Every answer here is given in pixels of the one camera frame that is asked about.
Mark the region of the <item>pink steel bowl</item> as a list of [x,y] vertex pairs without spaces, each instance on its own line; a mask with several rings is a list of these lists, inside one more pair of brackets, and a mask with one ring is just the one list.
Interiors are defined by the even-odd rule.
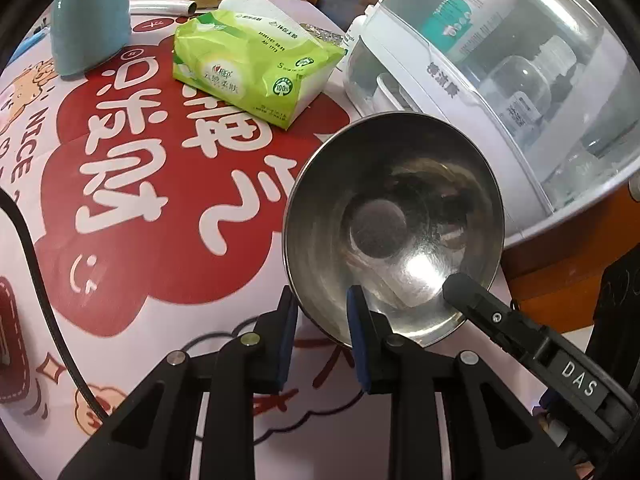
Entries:
[[415,112],[372,115],[331,136],[300,170],[283,220],[283,262],[307,318],[350,345],[347,292],[360,286],[394,332],[428,347],[462,314],[442,285],[489,287],[500,266],[498,182],[458,129]]

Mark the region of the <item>pink printed tablecloth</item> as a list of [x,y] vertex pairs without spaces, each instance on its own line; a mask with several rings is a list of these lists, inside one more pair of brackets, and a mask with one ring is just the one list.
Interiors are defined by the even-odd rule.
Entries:
[[[134,16],[130,43],[60,78],[50,37],[1,73],[1,188],[35,243],[58,326],[105,411],[168,352],[215,351],[273,309],[282,217],[299,169],[358,117],[337,70],[288,131],[171,73],[180,18]],[[56,479],[101,422],[44,322],[20,243],[1,219],[1,422]],[[303,313],[290,378],[254,401],[258,479],[386,479],[390,398],[357,399],[352,356]]]

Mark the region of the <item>white bottle sterilizer appliance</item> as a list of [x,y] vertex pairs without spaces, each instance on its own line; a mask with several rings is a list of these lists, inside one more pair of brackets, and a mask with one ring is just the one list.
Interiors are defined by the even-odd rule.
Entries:
[[408,110],[462,131],[494,172],[514,246],[639,169],[632,0],[378,0],[344,87],[360,114]]

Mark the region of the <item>green tissue pack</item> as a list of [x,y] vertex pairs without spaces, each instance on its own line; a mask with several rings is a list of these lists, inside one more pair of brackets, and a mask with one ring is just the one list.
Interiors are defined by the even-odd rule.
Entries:
[[345,55],[269,0],[222,0],[177,27],[172,52],[175,79],[283,130]]

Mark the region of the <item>plastic wrap roll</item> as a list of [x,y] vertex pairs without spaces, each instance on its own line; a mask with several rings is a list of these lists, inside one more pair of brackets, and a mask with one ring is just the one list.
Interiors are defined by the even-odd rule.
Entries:
[[130,0],[129,12],[136,15],[190,16],[198,8],[190,0]]

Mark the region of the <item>teal canister brown lid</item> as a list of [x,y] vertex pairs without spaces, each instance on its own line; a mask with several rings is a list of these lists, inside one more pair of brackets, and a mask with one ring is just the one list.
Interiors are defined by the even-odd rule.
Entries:
[[129,0],[54,0],[51,49],[58,76],[75,78],[118,53],[131,35]]

